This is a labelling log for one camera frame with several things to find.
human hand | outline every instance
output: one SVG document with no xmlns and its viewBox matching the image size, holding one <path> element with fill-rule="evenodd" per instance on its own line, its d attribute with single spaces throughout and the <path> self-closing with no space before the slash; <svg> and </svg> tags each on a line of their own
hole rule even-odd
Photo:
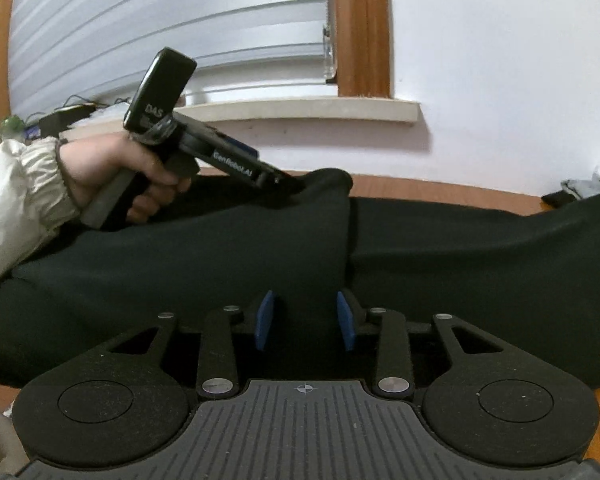
<svg viewBox="0 0 600 480">
<path fill-rule="evenodd" d="M 133 223 L 147 222 L 162 206 L 173 202 L 178 192 L 186 192 L 191 185 L 190 178 L 179 178 L 165 170 L 155 153 L 130 139 L 125 132 L 64 144 L 59 150 L 59 164 L 66 186 L 81 209 L 121 168 L 144 173 L 151 184 L 135 198 L 126 215 Z"/>
</svg>

gray plastic base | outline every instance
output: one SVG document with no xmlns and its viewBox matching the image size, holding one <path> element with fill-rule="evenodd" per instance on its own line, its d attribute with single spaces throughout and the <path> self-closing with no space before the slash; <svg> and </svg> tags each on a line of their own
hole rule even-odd
<svg viewBox="0 0 600 480">
<path fill-rule="evenodd" d="M 410 405 L 373 397 L 357 381 L 251 381 L 238 397 L 204 402 L 177 440 L 140 462 L 92 472 L 33 462 L 18 477 L 557 480 L 580 467 L 506 470 L 472 462 L 435 440 Z"/>
</svg>

white jacket sleeve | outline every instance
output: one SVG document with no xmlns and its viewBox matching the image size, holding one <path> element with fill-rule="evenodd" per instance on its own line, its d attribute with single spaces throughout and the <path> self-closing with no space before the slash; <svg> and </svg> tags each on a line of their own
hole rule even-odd
<svg viewBox="0 0 600 480">
<path fill-rule="evenodd" d="M 78 214 L 56 159 L 56 139 L 0 144 L 0 277 Z"/>
</svg>

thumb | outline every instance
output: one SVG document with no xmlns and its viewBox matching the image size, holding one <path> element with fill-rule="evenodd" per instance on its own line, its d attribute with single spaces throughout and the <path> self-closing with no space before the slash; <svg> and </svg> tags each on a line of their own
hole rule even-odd
<svg viewBox="0 0 600 480">
<path fill-rule="evenodd" d="M 126 138 L 125 142 L 120 144 L 116 162 L 122 168 L 144 173 L 156 184 L 175 186 L 179 180 L 171 171 L 164 169 L 160 158 L 154 152 L 133 139 Z"/>
</svg>

wooden floor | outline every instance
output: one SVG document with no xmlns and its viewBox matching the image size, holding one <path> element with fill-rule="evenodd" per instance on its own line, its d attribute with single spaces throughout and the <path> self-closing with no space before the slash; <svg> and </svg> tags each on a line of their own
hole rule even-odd
<svg viewBox="0 0 600 480">
<path fill-rule="evenodd" d="M 535 214 L 549 209 L 542 204 L 538 197 L 478 189 L 475 187 L 375 176 L 354 177 L 352 194 L 355 196 L 463 204 L 483 208 L 503 209 L 521 215 Z M 16 394 L 17 390 L 0 386 L 0 411 L 8 407 Z M 596 391 L 596 396 L 600 404 L 600 389 Z M 600 462 L 600 426 L 589 447 L 587 457 L 594 458 Z"/>
</svg>

